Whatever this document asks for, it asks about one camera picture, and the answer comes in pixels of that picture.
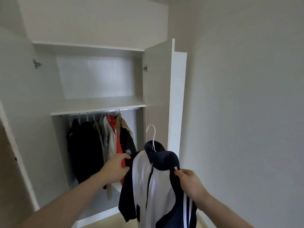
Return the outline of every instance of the hand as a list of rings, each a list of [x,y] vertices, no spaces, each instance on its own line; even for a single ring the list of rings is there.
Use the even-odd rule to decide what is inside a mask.
[[[202,207],[203,203],[209,197],[209,193],[192,170],[176,170],[175,175],[179,177],[181,188],[185,194],[191,198],[197,207]]]
[[[130,159],[131,157],[125,153],[118,153],[104,164],[99,173],[103,175],[106,184],[119,182],[129,171],[130,167],[121,167],[121,162],[125,158]]]

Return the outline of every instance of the forearm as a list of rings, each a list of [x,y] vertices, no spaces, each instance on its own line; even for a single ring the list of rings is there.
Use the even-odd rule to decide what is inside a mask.
[[[253,228],[248,222],[238,216],[229,207],[218,201],[212,195],[204,195],[197,203],[217,228]]]
[[[107,184],[101,171],[37,211],[18,228],[70,228],[84,207]]]

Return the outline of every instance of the white shelf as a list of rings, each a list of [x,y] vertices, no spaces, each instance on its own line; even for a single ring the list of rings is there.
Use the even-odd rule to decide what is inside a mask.
[[[142,96],[68,99],[55,105],[51,116],[146,107]]]
[[[144,49],[123,48],[101,45],[85,45],[75,43],[32,41],[34,47],[43,48],[51,53],[72,56],[99,56],[142,58]]]

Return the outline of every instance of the closet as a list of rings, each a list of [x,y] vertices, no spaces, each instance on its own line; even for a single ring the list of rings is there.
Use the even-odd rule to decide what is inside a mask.
[[[179,155],[186,53],[175,40],[148,49],[30,41],[0,29],[1,119],[36,208],[77,186],[67,152],[73,119],[120,112],[137,150],[155,139]],[[101,190],[78,227],[112,215]]]

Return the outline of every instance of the person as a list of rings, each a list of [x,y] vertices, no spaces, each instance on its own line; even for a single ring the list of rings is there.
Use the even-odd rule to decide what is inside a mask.
[[[118,182],[129,171],[122,168],[121,162],[127,154],[116,154],[105,163],[102,169],[73,190],[58,197],[36,211],[17,228],[71,228],[80,213],[93,199],[94,195],[106,184]],[[203,211],[217,228],[253,228],[227,206],[211,196],[196,174],[191,170],[177,170],[183,191]]]

